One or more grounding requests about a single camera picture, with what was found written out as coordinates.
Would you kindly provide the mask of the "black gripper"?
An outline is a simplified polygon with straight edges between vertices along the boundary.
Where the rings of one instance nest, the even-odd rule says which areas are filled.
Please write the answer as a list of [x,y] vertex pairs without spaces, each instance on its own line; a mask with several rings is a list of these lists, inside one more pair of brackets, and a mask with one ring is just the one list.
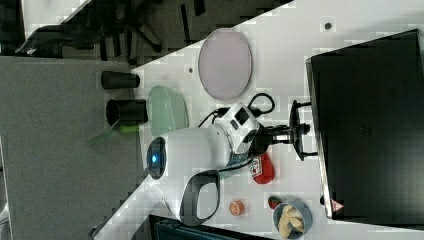
[[289,124],[277,126],[260,126],[254,138],[254,156],[264,154],[268,147],[275,144],[292,145],[301,161],[305,157],[318,156],[318,152],[305,152],[303,136],[310,132],[310,125],[300,122],[299,109],[311,106],[311,102],[294,101],[290,110]]

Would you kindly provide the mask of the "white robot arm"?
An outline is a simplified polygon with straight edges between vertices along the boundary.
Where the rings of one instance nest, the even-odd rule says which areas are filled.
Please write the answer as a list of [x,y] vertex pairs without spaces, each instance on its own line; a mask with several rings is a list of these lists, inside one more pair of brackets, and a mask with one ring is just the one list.
[[147,150],[147,191],[160,195],[183,224],[200,225],[209,220],[199,214],[201,189],[213,186],[212,213],[220,204],[220,174],[236,169],[265,153],[269,146],[291,144],[299,157],[307,154],[301,137],[310,131],[299,120],[304,105],[292,104],[287,125],[265,127],[257,121],[262,112],[237,102],[207,127],[183,128],[156,137]]

